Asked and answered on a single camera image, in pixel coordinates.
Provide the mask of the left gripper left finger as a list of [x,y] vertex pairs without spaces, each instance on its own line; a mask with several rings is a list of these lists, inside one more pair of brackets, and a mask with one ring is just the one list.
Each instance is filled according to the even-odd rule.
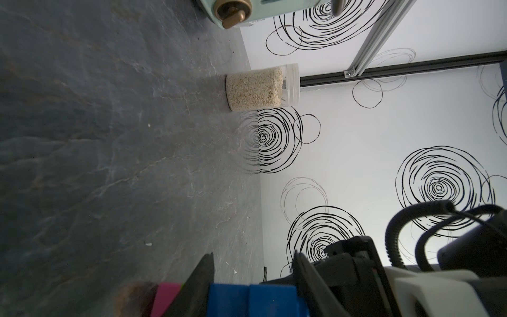
[[214,281],[215,261],[211,252],[201,258],[163,317],[207,316],[209,289]]

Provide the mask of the pink lego brick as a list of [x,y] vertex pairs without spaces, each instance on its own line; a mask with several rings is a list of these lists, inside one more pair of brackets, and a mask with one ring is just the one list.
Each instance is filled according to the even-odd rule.
[[151,317],[162,317],[180,292],[180,283],[160,283],[154,298]]

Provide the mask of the long blue lego brick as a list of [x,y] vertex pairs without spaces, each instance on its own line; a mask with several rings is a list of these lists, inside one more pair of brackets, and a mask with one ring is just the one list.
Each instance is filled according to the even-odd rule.
[[310,312],[294,286],[212,284],[206,315],[302,317]]

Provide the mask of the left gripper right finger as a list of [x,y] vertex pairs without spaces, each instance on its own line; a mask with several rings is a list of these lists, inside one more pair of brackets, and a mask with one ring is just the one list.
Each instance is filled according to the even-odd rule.
[[310,316],[350,316],[313,264],[300,252],[293,256],[293,277]]

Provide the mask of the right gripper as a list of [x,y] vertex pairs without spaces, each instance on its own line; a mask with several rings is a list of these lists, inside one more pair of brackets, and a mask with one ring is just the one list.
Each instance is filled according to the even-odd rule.
[[[371,237],[355,236],[338,241],[327,246],[325,254],[327,257],[323,260],[308,261],[314,265],[350,316],[400,315],[386,271]],[[263,283],[296,287],[293,259],[290,268],[288,276]]]

